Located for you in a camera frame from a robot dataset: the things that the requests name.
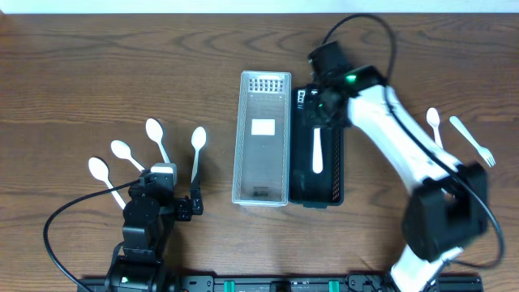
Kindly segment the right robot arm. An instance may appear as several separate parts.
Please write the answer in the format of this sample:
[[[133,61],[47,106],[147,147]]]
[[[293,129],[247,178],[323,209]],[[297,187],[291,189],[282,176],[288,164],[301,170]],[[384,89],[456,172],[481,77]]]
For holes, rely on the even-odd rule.
[[[390,270],[399,291],[423,291],[444,265],[487,231],[487,174],[436,144],[374,66],[353,68],[337,42],[308,55],[316,88],[304,99],[310,127],[357,127],[395,169],[410,195],[406,246]]]

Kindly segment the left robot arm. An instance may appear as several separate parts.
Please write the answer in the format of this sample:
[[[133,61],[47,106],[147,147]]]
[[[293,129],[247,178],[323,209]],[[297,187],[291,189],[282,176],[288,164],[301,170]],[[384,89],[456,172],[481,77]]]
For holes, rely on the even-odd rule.
[[[190,195],[174,196],[174,176],[145,170],[128,191],[123,209],[122,255],[113,255],[105,278],[108,291],[180,291],[181,282],[164,264],[163,254],[174,223],[204,211],[199,176]]]

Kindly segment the white plastic fork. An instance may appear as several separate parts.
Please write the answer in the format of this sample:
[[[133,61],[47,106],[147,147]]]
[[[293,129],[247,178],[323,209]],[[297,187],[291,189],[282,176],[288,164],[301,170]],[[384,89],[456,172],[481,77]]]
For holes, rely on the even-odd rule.
[[[468,131],[463,122],[457,116],[449,117],[450,123],[460,132],[460,134],[476,149],[479,156],[490,166],[495,166],[495,158],[488,148],[483,147]]]

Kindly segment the white plastic spoon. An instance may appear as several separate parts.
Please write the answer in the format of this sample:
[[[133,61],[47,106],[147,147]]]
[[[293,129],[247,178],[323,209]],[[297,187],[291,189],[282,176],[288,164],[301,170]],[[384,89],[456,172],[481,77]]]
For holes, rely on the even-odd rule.
[[[143,172],[145,168],[132,156],[131,148],[121,140],[113,140],[110,143],[112,153],[119,159],[128,160],[138,171]]]
[[[316,127],[313,129],[312,171],[315,174],[320,174],[323,171],[323,168],[321,129]]]
[[[195,150],[195,156],[192,166],[192,172],[191,172],[191,181],[195,181],[195,177],[198,173],[199,168],[199,152],[202,149],[202,147],[206,144],[207,141],[207,133],[206,130],[203,127],[197,127],[191,136],[191,145]]]
[[[429,126],[433,130],[433,136],[435,143],[442,148],[442,140],[440,136],[440,116],[436,108],[431,107],[427,110],[426,113],[426,120]]]
[[[155,118],[149,118],[145,123],[145,128],[148,138],[157,144],[164,162],[170,163],[169,156],[162,143],[164,132],[161,124]]]
[[[88,169],[95,179],[102,181],[109,189],[114,188],[114,185],[109,180],[109,167],[102,159],[100,159],[99,157],[89,158]],[[124,209],[126,207],[126,203],[124,199],[121,197],[121,195],[118,193],[118,191],[111,191],[111,194],[117,202],[117,204],[119,205],[119,207],[121,209]]]

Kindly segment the clear perforated plastic basket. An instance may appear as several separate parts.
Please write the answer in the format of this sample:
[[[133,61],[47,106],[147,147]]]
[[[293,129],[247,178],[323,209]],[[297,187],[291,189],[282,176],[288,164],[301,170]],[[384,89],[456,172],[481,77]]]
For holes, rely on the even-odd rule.
[[[291,74],[241,74],[232,202],[243,206],[288,204]]]

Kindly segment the black perforated plastic basket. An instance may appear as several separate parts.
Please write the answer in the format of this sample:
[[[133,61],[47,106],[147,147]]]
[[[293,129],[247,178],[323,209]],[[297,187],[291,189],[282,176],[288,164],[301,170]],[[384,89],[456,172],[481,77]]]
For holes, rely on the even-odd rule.
[[[313,171],[314,131],[306,126],[303,102],[317,94],[318,87],[307,84],[291,93],[290,190],[289,201],[305,208],[339,206],[344,201],[344,130],[320,132],[323,170]]]

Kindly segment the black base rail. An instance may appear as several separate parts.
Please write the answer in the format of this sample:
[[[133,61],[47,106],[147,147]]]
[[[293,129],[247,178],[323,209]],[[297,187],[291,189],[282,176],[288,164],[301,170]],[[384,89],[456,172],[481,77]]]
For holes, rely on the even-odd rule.
[[[396,291],[380,274],[354,273],[347,277],[211,277],[189,276],[170,282],[165,291],[187,292],[371,292]],[[426,292],[483,292],[476,276],[443,275],[424,288]]]

